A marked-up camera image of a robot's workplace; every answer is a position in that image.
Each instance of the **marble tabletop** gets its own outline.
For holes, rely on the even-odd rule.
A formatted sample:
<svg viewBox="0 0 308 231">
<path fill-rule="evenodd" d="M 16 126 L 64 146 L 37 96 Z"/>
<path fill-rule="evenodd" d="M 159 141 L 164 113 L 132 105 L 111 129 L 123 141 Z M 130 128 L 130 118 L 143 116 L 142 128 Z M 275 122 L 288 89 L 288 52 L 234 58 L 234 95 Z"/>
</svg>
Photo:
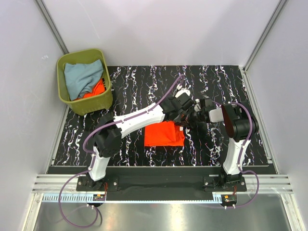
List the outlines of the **marble tabletop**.
<svg viewBox="0 0 308 231">
<path fill-rule="evenodd" d="M 238 66 L 110 66 L 113 105 L 79 116 L 69 109 L 54 166 L 87 166 L 91 156 L 82 149 L 84 139 L 107 111 L 124 115 L 154 103 L 179 74 L 194 99 L 207 98 L 218 103 L 248 100 Z M 184 129 L 184 147 L 144 147 L 144 129 L 122 140 L 121 151 L 109 166 L 219 166 L 226 158 L 229 138 L 223 123 L 200 123 Z M 87 145 L 93 148 L 93 139 Z M 252 138 L 244 165 L 268 165 L 260 135 Z"/>
</svg>

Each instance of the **green basket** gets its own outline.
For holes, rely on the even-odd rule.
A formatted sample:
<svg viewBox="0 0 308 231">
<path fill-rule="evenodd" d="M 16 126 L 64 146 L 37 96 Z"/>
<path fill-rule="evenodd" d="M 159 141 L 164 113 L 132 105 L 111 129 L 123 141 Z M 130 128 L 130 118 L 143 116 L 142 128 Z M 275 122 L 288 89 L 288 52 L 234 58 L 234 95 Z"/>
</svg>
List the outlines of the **green basket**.
<svg viewBox="0 0 308 231">
<path fill-rule="evenodd" d="M 91 64 L 100 59 L 103 64 L 103 83 L 106 91 L 100 95 L 95 95 L 85 99 L 71 101 L 66 88 L 64 68 L 67 63 L 69 64 Z M 78 115 L 83 116 L 86 113 L 94 112 L 97 110 L 108 109 L 112 104 L 111 82 L 107 69 L 107 65 L 102 51 L 99 49 L 89 49 L 69 53 L 62 56 L 57 62 L 57 76 L 58 76 L 58 93 L 59 98 Z"/>
</svg>

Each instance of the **folded orange cloth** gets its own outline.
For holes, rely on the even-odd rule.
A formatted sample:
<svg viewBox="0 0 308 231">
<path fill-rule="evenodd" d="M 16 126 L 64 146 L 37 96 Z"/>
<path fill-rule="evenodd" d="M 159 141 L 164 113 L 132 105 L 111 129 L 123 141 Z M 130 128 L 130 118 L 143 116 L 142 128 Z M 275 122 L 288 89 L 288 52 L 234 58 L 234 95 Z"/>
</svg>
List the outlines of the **folded orange cloth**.
<svg viewBox="0 0 308 231">
<path fill-rule="evenodd" d="M 162 122 L 145 127 L 144 146 L 184 146 L 184 132 L 174 122 Z"/>
<path fill-rule="evenodd" d="M 79 98 L 77 100 L 85 99 L 85 98 L 88 98 L 94 95 L 99 95 L 99 94 L 102 94 L 104 91 L 105 91 L 105 86 L 103 84 L 103 80 L 100 79 L 98 83 L 94 86 L 94 88 L 92 89 L 92 92 L 86 93 L 82 98 Z"/>
</svg>

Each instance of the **blue cloth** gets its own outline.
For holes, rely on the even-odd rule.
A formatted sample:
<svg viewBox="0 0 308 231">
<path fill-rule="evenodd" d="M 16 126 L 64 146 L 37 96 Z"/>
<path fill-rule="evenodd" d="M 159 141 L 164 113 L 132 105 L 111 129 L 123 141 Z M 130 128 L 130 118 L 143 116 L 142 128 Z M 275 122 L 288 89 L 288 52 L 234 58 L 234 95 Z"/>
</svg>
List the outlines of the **blue cloth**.
<svg viewBox="0 0 308 231">
<path fill-rule="evenodd" d="M 96 60 L 91 64 L 66 64 L 64 69 L 69 98 L 73 101 L 92 92 L 103 74 L 103 64 Z"/>
</svg>

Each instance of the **white wall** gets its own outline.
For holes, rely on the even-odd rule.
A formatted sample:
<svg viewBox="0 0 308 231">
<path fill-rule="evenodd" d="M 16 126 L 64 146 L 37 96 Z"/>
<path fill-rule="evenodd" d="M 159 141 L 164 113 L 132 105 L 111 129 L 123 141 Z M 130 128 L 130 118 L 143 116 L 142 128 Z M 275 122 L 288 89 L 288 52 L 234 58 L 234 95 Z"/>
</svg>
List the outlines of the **white wall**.
<svg viewBox="0 0 308 231">
<path fill-rule="evenodd" d="M 289 1 L 248 70 L 281 173 L 308 227 L 308 1 Z"/>
<path fill-rule="evenodd" d="M 244 65 L 279 0 L 44 0 L 70 52 L 109 65 Z"/>
<path fill-rule="evenodd" d="M 33 0 L 0 1 L 0 53 L 0 230 L 20 231 L 64 108 L 62 53 Z"/>
</svg>

